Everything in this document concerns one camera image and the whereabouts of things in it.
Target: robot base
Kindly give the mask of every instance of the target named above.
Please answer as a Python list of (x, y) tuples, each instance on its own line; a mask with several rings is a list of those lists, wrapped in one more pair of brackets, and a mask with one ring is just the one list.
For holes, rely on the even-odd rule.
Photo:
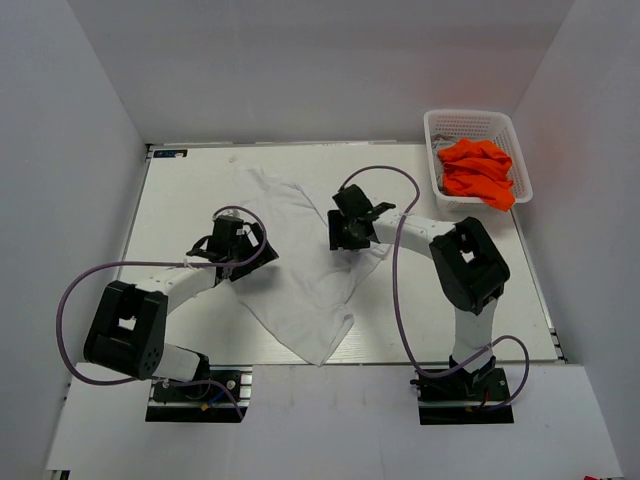
[[(442, 370), (428, 370), (430, 373)], [(471, 390), (461, 387), (455, 374), (443, 379), (419, 378), (420, 425), (487, 425), (514, 423), (511, 405), (491, 410), (510, 396), (507, 377), (502, 368), (494, 368)]]

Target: white table surface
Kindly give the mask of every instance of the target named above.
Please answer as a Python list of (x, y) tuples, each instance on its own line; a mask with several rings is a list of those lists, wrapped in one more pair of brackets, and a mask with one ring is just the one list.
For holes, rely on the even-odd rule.
[[(267, 173), (335, 193), (350, 173), (373, 164), (395, 165), (415, 177), (423, 193), (415, 213), (454, 221), (466, 216), (445, 215), (436, 209), (423, 145), (191, 148), (185, 158), (151, 160), (126, 259), (182, 261), (197, 239), (211, 233), (214, 210), (238, 199), (233, 182), (238, 167), (259, 166)], [(406, 205), (413, 196), (407, 180), (388, 171), (367, 172), (357, 183), (370, 197), (398, 206)], [(532, 360), (556, 360), (511, 214), (489, 211), (474, 216), (484, 223), (511, 270), (496, 310), (494, 336), (516, 335), (527, 344)], [(399, 270), (405, 328), (416, 358), (421, 362), (446, 361), (453, 346), (453, 309), (440, 289), (433, 263), (403, 250)], [(121, 278), (135, 281), (154, 272), (157, 269), (126, 268)], [(390, 255), (357, 288), (348, 307), (355, 324), (329, 363), (407, 362), (393, 316)], [(173, 312), (167, 322), (166, 342), (205, 353), (213, 364), (302, 363), (237, 302), (225, 284)], [(495, 353), (498, 360), (522, 359), (520, 349), (508, 342), (499, 345)]]
[[(92, 378), (117, 373), (80, 364)], [(511, 388), (522, 366), (505, 368)], [(584, 368), (534, 366), (512, 425), (421, 426), (409, 366), (257, 366), (241, 424), (145, 423), (149, 382), (73, 380), (50, 470), (72, 480), (567, 480), (620, 475)]]

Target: mesh basket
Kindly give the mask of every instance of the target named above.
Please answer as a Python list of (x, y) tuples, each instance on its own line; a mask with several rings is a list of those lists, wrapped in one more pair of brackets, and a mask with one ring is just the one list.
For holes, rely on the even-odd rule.
[(531, 200), (533, 191), (527, 167), (522, 158), (518, 137), (516, 137), (511, 119), (505, 114), (479, 110), (430, 110), (424, 116), (424, 131), (427, 139), (431, 186), (439, 208), (443, 210), (486, 210), (491, 207), (478, 197), (453, 197), (440, 191), (434, 163), (439, 162), (440, 159), (433, 154), (431, 149), (431, 136), (436, 133), (466, 137), (474, 141), (491, 140), (513, 160), (508, 177), (513, 180), (511, 192), (516, 198), (516, 203), (525, 203)]

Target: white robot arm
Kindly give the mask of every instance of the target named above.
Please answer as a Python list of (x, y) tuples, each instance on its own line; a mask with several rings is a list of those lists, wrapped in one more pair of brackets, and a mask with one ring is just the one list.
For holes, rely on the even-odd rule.
[[(373, 206), (357, 185), (341, 188), (333, 197), (338, 210), (328, 212), (332, 250), (359, 250), (370, 242), (394, 245), (403, 213), (395, 205)], [(493, 315), (509, 279), (509, 269), (482, 224), (467, 218), (443, 222), (408, 215), (400, 247), (431, 258), (446, 297), (454, 306), (455, 342), (449, 364), (455, 367), (492, 341)], [(459, 372), (471, 389), (495, 366), (491, 349)]]
[(111, 282), (89, 330), (85, 359), (140, 380), (207, 379), (205, 355), (164, 343), (167, 315), (223, 280), (233, 282), (278, 258), (268, 242), (260, 252), (263, 240), (257, 223), (219, 216), (213, 233), (196, 242), (187, 255), (225, 266), (169, 268), (140, 282)]

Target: white cloth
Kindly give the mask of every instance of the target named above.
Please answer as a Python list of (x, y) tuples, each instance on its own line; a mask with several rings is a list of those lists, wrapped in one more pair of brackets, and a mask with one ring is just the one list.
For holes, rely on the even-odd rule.
[(388, 246), (332, 252), (327, 211), (336, 208), (331, 198), (335, 192), (302, 187), (261, 169), (239, 170), (236, 177), (241, 192), (258, 192), (241, 205), (264, 222), (280, 258), (231, 286), (281, 344), (303, 360), (322, 365), (353, 325), (346, 302)]

